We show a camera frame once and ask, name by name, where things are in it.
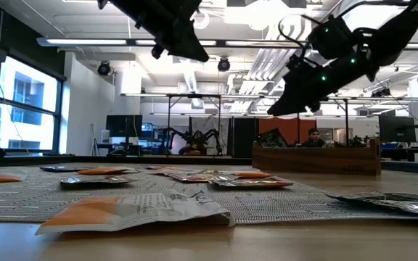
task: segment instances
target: office desk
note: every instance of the office desk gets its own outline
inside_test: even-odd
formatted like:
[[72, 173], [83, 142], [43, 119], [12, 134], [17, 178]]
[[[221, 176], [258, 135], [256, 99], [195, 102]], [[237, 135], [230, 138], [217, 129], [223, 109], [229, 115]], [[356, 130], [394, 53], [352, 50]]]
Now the office desk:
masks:
[[[125, 146], [124, 144], [98, 144], [98, 149], [107, 149], [107, 153], [111, 153], [114, 150], [114, 146]], [[129, 144], [128, 145], [128, 155], [139, 156], [140, 155], [140, 146]]]
[[[219, 170], [249, 168], [227, 165], [196, 167]], [[382, 171], [380, 177], [300, 173], [275, 175], [337, 193], [397, 191], [418, 194], [416, 173]], [[239, 225], [234, 228], [224, 225], [149, 224], [114, 233], [34, 236], [38, 226], [0, 223], [0, 260], [418, 260], [418, 223], [409, 221], [335, 220]]]
[[416, 153], [418, 153], [418, 149], [381, 149], [380, 157], [415, 162]]

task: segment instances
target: wooden planter box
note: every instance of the wooden planter box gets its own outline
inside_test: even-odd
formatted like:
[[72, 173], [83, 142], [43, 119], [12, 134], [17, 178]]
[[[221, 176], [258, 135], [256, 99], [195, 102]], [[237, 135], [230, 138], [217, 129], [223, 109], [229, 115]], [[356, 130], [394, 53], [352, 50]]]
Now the wooden planter box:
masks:
[[253, 167], [302, 173], [380, 175], [380, 145], [369, 148], [287, 148], [263, 149], [253, 144]]

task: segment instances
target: computer monitor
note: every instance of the computer monitor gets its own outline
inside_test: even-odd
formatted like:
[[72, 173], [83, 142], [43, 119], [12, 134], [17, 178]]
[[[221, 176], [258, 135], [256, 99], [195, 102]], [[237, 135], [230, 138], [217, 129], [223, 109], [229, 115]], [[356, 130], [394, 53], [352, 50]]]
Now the computer monitor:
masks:
[[414, 118], [380, 115], [378, 121], [381, 141], [417, 142]]
[[106, 129], [111, 137], [140, 137], [143, 115], [108, 115]]

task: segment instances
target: spider robot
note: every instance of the spider robot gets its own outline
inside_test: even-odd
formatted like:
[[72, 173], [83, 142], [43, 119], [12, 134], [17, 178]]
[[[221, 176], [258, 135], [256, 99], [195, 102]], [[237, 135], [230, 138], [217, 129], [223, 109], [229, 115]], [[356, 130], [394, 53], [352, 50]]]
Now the spider robot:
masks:
[[[167, 144], [165, 144], [165, 137], [168, 137], [169, 133], [171, 133], [171, 138], [167, 138]], [[163, 134], [164, 138], [162, 144], [160, 145], [159, 154], [170, 154], [170, 151], [172, 150], [173, 137], [178, 135], [187, 142], [187, 145], [180, 149], [179, 154], [196, 150], [199, 151], [201, 155], [207, 155], [208, 140], [210, 137], [214, 137], [217, 143], [217, 155], [222, 155], [222, 147], [218, 141], [218, 131], [216, 129], [211, 129], [204, 134], [201, 131], [196, 130], [192, 135], [189, 131], [181, 133], [174, 128], [165, 128], [163, 129]]]

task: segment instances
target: person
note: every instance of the person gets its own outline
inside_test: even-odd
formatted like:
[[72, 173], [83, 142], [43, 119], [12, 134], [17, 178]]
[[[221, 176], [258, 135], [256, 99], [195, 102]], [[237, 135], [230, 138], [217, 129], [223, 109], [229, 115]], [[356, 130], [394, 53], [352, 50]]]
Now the person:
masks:
[[308, 148], [322, 148], [325, 145], [325, 141], [320, 139], [320, 132], [317, 128], [309, 129], [309, 139], [303, 144]]
[[196, 130], [193, 134], [192, 143], [188, 143], [179, 150], [179, 154], [199, 154], [206, 155], [208, 151], [208, 145], [204, 140], [204, 134], [199, 130]]

